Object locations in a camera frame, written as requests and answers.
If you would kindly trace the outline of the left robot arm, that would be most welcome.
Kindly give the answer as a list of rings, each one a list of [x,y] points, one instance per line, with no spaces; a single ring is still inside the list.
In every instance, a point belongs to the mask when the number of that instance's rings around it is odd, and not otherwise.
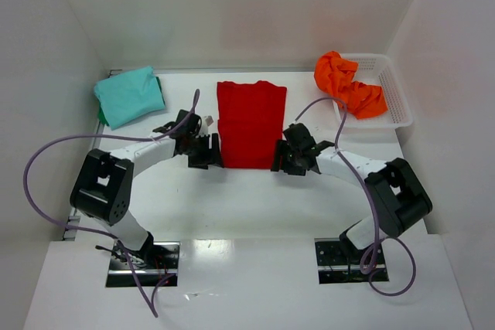
[[[154,129],[148,141],[136,141],[113,151],[91,150],[70,194],[70,204],[97,220],[126,253],[151,267],[168,251],[154,244],[153,235],[131,214],[134,178],[160,162],[185,155],[190,168],[223,167],[217,133],[210,134],[210,116],[181,110],[175,121]]]

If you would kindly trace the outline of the red t shirt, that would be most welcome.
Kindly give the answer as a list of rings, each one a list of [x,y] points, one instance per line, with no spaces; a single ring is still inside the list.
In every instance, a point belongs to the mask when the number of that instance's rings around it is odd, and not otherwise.
[[[282,138],[287,88],[268,81],[217,84],[220,152],[227,168],[269,169]]]

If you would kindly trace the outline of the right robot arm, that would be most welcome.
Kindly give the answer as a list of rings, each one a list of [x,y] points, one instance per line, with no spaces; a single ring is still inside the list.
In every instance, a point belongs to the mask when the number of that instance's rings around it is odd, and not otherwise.
[[[283,135],[275,142],[273,172],[332,176],[361,187],[370,202],[371,215],[340,234],[340,249],[347,257],[372,251],[376,241],[398,238],[432,211],[425,188],[403,158],[374,160],[331,141],[318,142],[301,123],[291,124]]]

